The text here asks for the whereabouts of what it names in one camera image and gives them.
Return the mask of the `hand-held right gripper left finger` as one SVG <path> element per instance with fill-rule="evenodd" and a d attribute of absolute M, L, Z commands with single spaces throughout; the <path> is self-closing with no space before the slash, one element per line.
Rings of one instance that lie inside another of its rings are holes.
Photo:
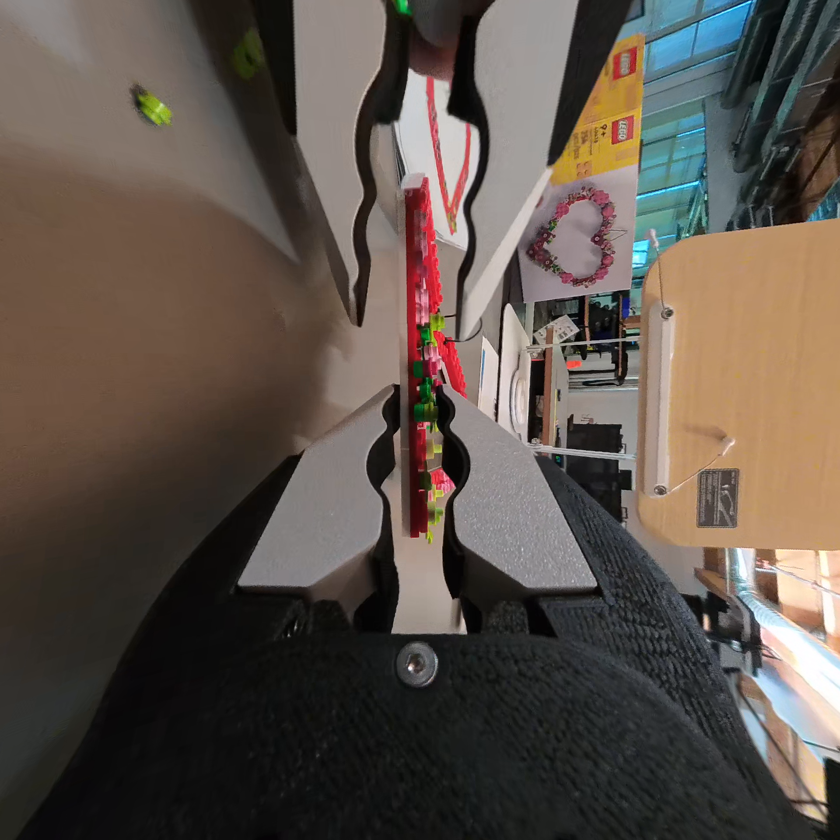
<path fill-rule="evenodd" d="M 400 388 L 388 385 L 307 446 L 294 465 L 238 588 L 336 602 L 362 632 L 391 632 L 399 582 L 392 509 Z"/>

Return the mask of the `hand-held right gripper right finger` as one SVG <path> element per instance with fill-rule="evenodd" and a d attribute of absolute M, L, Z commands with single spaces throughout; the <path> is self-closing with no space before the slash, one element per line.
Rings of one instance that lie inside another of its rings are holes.
<path fill-rule="evenodd" d="M 599 595 L 599 582 L 539 457 L 450 385 L 437 388 L 443 470 L 444 579 L 468 632 L 494 608 Z"/>

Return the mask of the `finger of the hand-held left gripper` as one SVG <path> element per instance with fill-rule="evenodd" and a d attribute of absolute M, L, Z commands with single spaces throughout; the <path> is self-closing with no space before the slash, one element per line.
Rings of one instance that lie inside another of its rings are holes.
<path fill-rule="evenodd" d="M 477 128 L 479 162 L 463 203 L 467 248 L 456 329 L 467 338 L 549 178 L 549 152 L 578 2 L 496 1 L 461 21 L 449 113 Z"/>
<path fill-rule="evenodd" d="M 400 113 L 410 28 L 393 2 L 293 3 L 296 142 L 326 226 L 332 276 L 356 327 L 371 277 L 371 136 Z"/>

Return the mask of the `red lego arc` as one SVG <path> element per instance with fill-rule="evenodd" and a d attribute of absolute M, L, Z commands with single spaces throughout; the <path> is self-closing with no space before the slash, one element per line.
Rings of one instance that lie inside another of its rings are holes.
<path fill-rule="evenodd" d="M 463 365 L 458 354 L 458 343 L 442 332 L 435 331 L 437 351 L 446 382 L 461 396 L 467 398 L 467 384 Z"/>

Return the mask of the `red lego strip with flowers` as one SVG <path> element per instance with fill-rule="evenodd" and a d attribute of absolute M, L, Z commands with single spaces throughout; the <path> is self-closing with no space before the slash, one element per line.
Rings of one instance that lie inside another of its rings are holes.
<path fill-rule="evenodd" d="M 404 246 L 401 379 L 402 521 L 411 539 L 434 540 L 444 518 L 445 497 L 454 488 L 441 466 L 438 387 L 447 384 L 435 331 L 445 335 L 438 247 L 428 179 L 406 175 L 399 209 Z"/>

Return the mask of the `yellow lego box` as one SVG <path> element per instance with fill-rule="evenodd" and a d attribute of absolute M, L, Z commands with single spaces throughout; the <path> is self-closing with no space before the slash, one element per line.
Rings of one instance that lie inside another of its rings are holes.
<path fill-rule="evenodd" d="M 645 36 L 614 45 L 518 245 L 526 303 L 632 285 Z"/>

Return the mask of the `lime lego leaf piece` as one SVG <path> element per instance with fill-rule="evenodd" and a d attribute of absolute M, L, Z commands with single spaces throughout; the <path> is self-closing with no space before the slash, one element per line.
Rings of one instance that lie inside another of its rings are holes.
<path fill-rule="evenodd" d="M 244 81 L 253 79 L 263 69 L 266 58 L 261 37 L 256 27 L 247 29 L 237 42 L 232 53 L 231 63 L 235 74 Z"/>

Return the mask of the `lime round lego piece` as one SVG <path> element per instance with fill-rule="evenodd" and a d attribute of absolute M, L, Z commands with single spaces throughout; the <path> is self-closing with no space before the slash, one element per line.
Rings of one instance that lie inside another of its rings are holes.
<path fill-rule="evenodd" d="M 172 126 L 172 110 L 148 88 L 132 85 L 131 99 L 136 112 L 147 123 L 156 127 Z"/>

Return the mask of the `person's left hand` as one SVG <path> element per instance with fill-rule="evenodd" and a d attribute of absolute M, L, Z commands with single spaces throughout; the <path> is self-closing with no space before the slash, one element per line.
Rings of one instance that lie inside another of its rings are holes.
<path fill-rule="evenodd" d="M 456 46 L 437 46 L 417 36 L 409 47 L 409 67 L 420 76 L 450 83 L 456 54 Z"/>

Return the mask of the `instruction booklet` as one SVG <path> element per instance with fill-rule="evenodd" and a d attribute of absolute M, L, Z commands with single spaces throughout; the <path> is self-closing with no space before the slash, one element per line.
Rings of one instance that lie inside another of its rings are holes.
<path fill-rule="evenodd" d="M 466 250 L 467 193 L 476 178 L 480 134 L 448 112 L 450 85 L 409 70 L 395 140 L 404 169 L 428 179 L 436 236 Z"/>

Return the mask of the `cardboard sheet with label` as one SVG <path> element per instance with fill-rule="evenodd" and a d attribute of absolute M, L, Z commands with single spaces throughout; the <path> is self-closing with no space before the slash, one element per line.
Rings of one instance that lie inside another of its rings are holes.
<path fill-rule="evenodd" d="M 497 420 L 500 361 L 487 336 L 482 336 L 479 357 L 477 405 L 483 414 Z"/>

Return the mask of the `white rounded tray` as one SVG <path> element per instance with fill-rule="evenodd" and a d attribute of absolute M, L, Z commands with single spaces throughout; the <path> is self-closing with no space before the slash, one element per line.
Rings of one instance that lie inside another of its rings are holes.
<path fill-rule="evenodd" d="M 530 337 L 511 304 L 501 316 L 497 422 L 514 437 L 529 441 L 532 357 Z"/>

